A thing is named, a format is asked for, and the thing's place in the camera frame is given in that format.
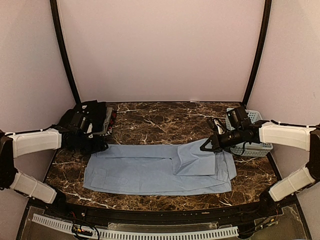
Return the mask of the light blue plastic basket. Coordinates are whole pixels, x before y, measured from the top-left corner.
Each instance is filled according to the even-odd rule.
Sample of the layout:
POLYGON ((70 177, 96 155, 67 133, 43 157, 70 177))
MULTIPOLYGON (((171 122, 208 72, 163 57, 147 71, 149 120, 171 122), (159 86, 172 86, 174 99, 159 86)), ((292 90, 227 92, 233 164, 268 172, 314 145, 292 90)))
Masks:
MULTIPOLYGON (((262 120, 262 116, 258 111, 246 110, 248 117, 252 123, 262 120)), ((246 143, 243 147, 243 143, 239 143, 230 148, 230 151, 234 155, 244 157, 265 157, 271 150, 273 145, 268 143, 246 143)))

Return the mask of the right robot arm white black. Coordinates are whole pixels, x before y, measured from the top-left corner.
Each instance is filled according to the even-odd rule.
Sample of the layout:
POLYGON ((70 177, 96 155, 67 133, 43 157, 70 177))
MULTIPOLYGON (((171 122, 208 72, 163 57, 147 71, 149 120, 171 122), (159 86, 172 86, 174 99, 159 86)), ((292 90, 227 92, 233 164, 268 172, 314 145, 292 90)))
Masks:
POLYGON ((309 153, 305 166, 278 181, 260 196, 255 213, 266 217, 275 208, 275 203, 320 181, 320 127, 258 120, 251 122, 245 107, 233 108, 226 113, 232 129, 226 130, 218 120, 207 122, 213 134, 200 146, 201 151, 230 152, 237 144, 273 144, 293 147, 309 153))

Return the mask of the light blue long sleeve shirt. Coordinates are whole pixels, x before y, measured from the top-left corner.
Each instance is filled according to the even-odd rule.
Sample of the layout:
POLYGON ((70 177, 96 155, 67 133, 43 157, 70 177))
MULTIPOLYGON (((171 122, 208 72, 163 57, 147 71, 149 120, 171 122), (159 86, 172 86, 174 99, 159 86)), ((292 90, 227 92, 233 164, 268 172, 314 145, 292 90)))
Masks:
POLYGON ((192 196, 230 192, 237 176, 228 152, 202 151, 205 139, 185 144, 119 145, 91 155, 83 187, 140 196, 192 196))

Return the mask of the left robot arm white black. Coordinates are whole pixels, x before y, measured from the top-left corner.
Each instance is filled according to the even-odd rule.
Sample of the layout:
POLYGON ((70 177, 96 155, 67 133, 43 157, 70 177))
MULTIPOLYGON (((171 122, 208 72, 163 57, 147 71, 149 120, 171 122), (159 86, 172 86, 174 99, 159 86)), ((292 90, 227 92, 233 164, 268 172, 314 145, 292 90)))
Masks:
POLYGON ((14 160, 20 156, 46 150, 69 148, 92 154, 108 148, 102 131, 106 115, 69 111, 58 124, 48 128, 20 133, 0 133, 0 189, 10 189, 28 198, 51 204, 51 210, 60 218, 71 213, 65 195, 54 187, 18 170, 14 160))

